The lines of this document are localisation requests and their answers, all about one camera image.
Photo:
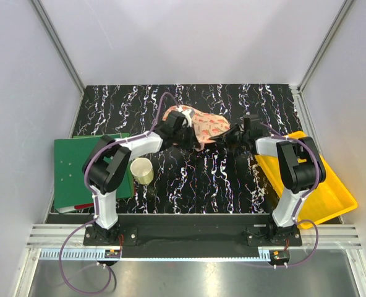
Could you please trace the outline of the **pink floral mesh laundry bag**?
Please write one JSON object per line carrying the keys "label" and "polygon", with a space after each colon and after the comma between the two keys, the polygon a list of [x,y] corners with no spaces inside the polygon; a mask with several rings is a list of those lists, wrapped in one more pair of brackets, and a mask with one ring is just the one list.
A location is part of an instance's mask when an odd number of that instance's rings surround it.
{"label": "pink floral mesh laundry bag", "polygon": [[194,144],[191,145],[191,149],[197,151],[203,150],[208,144],[215,143],[215,141],[210,138],[226,132],[231,127],[231,124],[224,116],[205,113],[187,105],[172,106],[168,108],[163,114],[162,120],[165,121],[172,111],[179,111],[190,117],[196,138]]}

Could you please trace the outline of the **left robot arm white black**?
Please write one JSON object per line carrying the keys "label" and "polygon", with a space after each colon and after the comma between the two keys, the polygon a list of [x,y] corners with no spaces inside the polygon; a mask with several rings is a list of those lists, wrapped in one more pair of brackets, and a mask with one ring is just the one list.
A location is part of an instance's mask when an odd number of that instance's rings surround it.
{"label": "left robot arm white black", "polygon": [[192,124],[193,115],[192,109],[178,108],[142,134],[121,139],[106,135],[99,139],[82,167],[84,183],[92,193],[95,208],[93,220],[85,225],[85,246],[119,242],[122,236],[119,234],[116,190],[129,163],[173,145],[188,148],[198,145]]}

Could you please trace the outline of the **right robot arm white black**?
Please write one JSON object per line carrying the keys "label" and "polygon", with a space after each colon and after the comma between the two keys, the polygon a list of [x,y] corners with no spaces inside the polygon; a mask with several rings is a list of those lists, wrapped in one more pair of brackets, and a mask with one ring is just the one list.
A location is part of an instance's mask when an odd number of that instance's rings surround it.
{"label": "right robot arm white black", "polygon": [[230,147],[246,147],[257,156],[277,158],[283,193],[269,216],[263,236],[273,245],[282,244],[296,232],[298,214],[307,197],[326,179],[314,140],[282,136],[254,114],[244,116],[242,124],[226,131],[223,141]]}

